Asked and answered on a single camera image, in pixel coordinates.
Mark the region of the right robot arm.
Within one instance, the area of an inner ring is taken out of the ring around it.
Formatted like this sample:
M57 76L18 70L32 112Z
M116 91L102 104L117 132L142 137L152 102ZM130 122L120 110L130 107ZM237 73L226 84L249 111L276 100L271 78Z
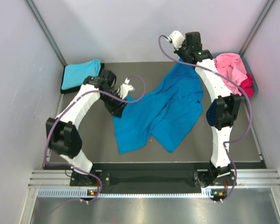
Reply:
M210 95L211 105L206 112L206 119L212 129L213 152L208 173L199 175L197 182L204 187L209 184L219 185L231 176L231 162L227 153L241 97L233 94L217 75L213 56L202 48L199 32L182 35L179 31L173 31L169 37L175 49L174 53L184 62L196 65L195 71Z

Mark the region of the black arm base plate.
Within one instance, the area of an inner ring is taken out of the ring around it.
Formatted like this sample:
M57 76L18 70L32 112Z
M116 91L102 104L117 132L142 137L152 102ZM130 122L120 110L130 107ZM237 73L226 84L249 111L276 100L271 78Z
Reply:
M137 188L152 188L157 184L182 184L189 187L208 187L210 185L233 184L234 172L215 178L209 171L195 170L134 170L134 171L96 171L94 172L102 181L103 187L113 187L119 184L132 185Z

